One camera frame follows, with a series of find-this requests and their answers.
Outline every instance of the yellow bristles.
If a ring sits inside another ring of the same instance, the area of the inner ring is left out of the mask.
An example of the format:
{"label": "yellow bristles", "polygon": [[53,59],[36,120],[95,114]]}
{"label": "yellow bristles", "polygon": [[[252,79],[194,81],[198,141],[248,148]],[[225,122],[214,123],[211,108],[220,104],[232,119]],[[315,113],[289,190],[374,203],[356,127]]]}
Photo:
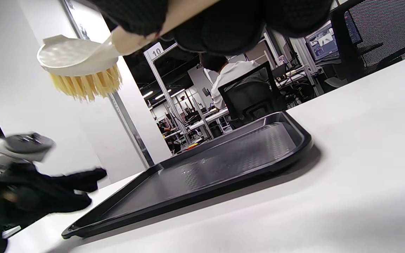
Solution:
{"label": "yellow bristles", "polygon": [[108,94],[117,91],[122,82],[116,65],[93,75],[62,77],[51,74],[51,78],[57,89],[80,101],[94,101],[96,96],[105,98]]}

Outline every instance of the ceiling light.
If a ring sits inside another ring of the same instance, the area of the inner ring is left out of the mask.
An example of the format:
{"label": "ceiling light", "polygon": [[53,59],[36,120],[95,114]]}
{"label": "ceiling light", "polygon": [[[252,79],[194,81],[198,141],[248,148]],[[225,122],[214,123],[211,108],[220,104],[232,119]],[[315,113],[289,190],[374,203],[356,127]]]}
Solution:
{"label": "ceiling light", "polygon": [[180,91],[178,91],[178,92],[174,93],[172,97],[177,96],[177,95],[178,95],[179,93],[181,93],[182,91],[185,91],[185,89],[182,89],[182,90],[180,90]]}
{"label": "ceiling light", "polygon": [[161,95],[157,96],[157,97],[155,98],[155,100],[157,100],[157,99],[159,99],[159,98],[161,98],[161,97],[163,97],[163,96],[165,96],[164,93],[162,93]]}
{"label": "ceiling light", "polygon": [[153,91],[146,93],[145,95],[143,95],[143,98],[146,98],[147,96],[151,95],[152,93],[153,93]]}

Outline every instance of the white shirt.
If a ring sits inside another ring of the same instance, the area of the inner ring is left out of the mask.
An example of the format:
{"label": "white shirt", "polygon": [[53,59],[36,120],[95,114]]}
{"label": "white shirt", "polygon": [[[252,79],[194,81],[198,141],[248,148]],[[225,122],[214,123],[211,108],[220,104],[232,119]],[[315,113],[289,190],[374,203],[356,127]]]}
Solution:
{"label": "white shirt", "polygon": [[256,67],[259,67],[260,65],[256,63],[255,61],[249,61],[249,62],[243,62],[243,61],[238,61],[233,64],[227,64],[220,72],[220,75],[217,77],[217,80],[213,84],[212,87],[212,99],[213,103],[215,104],[215,107],[218,109],[223,109],[226,107],[225,101],[223,101],[223,98],[221,97],[220,92],[218,91],[218,88],[220,86],[225,85],[228,82],[231,82],[232,80],[241,77],[242,75],[248,73],[249,71],[255,69]]}

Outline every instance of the number 10 sign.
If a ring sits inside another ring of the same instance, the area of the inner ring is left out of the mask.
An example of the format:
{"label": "number 10 sign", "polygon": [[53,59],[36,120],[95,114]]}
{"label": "number 10 sign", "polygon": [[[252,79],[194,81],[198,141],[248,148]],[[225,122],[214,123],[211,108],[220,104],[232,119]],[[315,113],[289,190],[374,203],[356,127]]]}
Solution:
{"label": "number 10 sign", "polygon": [[148,53],[149,58],[153,60],[157,56],[159,56],[161,53],[163,53],[163,48],[160,42],[157,42],[154,46],[150,47],[148,50],[146,50]]}

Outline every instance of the dark hair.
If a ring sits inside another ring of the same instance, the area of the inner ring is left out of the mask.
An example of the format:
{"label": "dark hair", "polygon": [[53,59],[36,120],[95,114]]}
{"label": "dark hair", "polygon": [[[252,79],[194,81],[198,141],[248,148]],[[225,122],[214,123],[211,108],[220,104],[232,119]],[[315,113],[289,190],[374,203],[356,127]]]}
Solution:
{"label": "dark hair", "polygon": [[220,71],[221,68],[228,62],[228,59],[224,56],[211,56],[207,53],[202,53],[199,57],[201,64],[205,69],[212,71]]}

